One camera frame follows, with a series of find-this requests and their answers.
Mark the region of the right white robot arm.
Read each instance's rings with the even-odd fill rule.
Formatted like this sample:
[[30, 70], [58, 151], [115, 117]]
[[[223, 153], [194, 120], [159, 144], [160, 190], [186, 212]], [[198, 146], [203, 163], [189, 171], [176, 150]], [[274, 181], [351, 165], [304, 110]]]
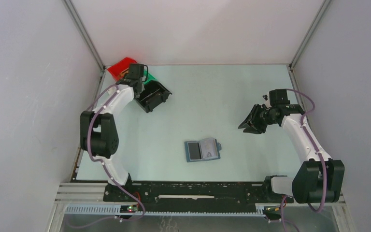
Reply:
[[264, 134], [270, 125], [278, 125], [288, 135], [302, 162], [294, 178], [272, 176], [262, 188], [268, 202], [281, 195], [293, 197], [298, 203], [335, 203], [340, 198], [345, 166], [335, 160], [318, 142], [307, 122], [308, 112], [290, 102], [289, 89], [275, 89], [263, 96], [263, 104], [255, 104], [238, 126], [244, 133]]

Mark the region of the blue card holder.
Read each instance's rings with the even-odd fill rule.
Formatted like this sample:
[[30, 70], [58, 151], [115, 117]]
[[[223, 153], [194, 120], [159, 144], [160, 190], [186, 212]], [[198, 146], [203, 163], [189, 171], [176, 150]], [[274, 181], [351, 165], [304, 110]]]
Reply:
[[221, 158], [222, 145], [215, 138], [186, 141], [184, 145], [187, 162], [211, 161]]

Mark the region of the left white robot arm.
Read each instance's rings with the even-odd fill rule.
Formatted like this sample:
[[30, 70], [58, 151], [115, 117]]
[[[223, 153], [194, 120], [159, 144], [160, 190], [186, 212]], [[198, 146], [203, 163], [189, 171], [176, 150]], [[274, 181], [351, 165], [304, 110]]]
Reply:
[[147, 65], [130, 64], [128, 72], [115, 84], [108, 86], [94, 103], [108, 94], [106, 100], [93, 110], [82, 112], [80, 116], [81, 148], [88, 152], [92, 162], [98, 162], [102, 166], [108, 181], [117, 186], [114, 194], [121, 201], [132, 198], [133, 187], [126, 184], [129, 173], [117, 161], [119, 138], [115, 118], [144, 91], [144, 81], [148, 79], [148, 75]]

